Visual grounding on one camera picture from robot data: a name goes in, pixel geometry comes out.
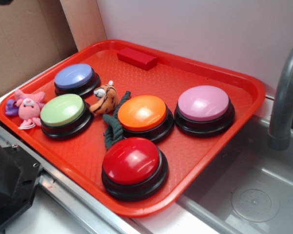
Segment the faucet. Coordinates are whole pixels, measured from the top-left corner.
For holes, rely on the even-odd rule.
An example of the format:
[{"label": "faucet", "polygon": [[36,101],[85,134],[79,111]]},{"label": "faucet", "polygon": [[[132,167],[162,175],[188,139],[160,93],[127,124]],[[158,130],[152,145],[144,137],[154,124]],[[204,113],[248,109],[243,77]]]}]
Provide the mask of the faucet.
[{"label": "faucet", "polygon": [[290,51],[277,86],[268,131],[268,146],[275,150],[289,147],[293,129],[293,48]]}]

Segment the red plastic tray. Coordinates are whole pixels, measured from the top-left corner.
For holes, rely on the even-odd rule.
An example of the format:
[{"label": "red plastic tray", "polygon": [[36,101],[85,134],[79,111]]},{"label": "red plastic tray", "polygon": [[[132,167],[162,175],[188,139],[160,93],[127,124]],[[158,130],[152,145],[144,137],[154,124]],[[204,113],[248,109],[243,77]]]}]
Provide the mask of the red plastic tray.
[{"label": "red plastic tray", "polygon": [[[125,47],[157,57],[158,65],[145,71],[118,60],[117,51]],[[142,94],[155,95],[163,99],[173,112],[179,96],[185,90],[198,85],[213,85],[223,89],[235,107],[234,124],[221,135],[195,138],[183,134],[175,127],[168,138],[158,144],[169,163],[167,183],[148,199],[123,202],[111,198],[101,182],[101,166],[106,153],[103,133],[107,127],[101,116],[95,117],[91,126],[81,135],[65,141],[53,141],[48,139],[39,127],[19,130],[20,118],[5,115],[6,101],[13,97],[12,94],[0,104],[0,120],[5,125],[75,183],[121,216],[142,217],[173,203],[248,121],[265,98],[263,85],[253,77],[120,40],[93,44],[25,84],[21,89],[25,93],[44,91],[46,103],[56,97],[55,75],[75,63],[91,65],[99,74],[102,84],[113,80],[119,98],[127,90],[131,92],[131,97]],[[96,98],[90,96],[86,101],[93,104]]]}]

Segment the red rectangular block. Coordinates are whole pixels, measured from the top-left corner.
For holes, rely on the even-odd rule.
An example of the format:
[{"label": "red rectangular block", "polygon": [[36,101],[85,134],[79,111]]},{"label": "red rectangular block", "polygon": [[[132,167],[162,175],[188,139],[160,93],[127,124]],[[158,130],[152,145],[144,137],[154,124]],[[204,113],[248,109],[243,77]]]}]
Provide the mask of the red rectangular block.
[{"label": "red rectangular block", "polygon": [[157,58],[143,52],[126,47],[117,53],[119,60],[132,64],[144,70],[150,70],[157,65]]}]

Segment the green rope toy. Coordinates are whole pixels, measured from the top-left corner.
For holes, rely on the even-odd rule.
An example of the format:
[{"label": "green rope toy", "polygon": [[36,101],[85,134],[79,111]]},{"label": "green rope toy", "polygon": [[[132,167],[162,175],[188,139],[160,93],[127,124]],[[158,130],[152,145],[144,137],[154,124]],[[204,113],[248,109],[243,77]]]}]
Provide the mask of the green rope toy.
[{"label": "green rope toy", "polygon": [[105,131],[105,147],[106,149],[109,149],[114,145],[116,142],[123,139],[123,130],[122,125],[118,120],[118,111],[122,104],[124,104],[127,100],[129,100],[131,95],[130,91],[127,91],[125,95],[120,100],[118,106],[114,110],[113,116],[110,116],[108,114],[103,114],[103,120],[108,124],[108,127]]}]

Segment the sink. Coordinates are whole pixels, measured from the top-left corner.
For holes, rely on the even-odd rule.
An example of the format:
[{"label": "sink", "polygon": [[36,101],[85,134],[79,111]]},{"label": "sink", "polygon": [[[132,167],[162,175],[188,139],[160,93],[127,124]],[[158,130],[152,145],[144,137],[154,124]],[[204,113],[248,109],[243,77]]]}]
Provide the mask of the sink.
[{"label": "sink", "polygon": [[253,116],[177,202],[219,233],[293,234],[293,130],[275,151],[268,128]]}]

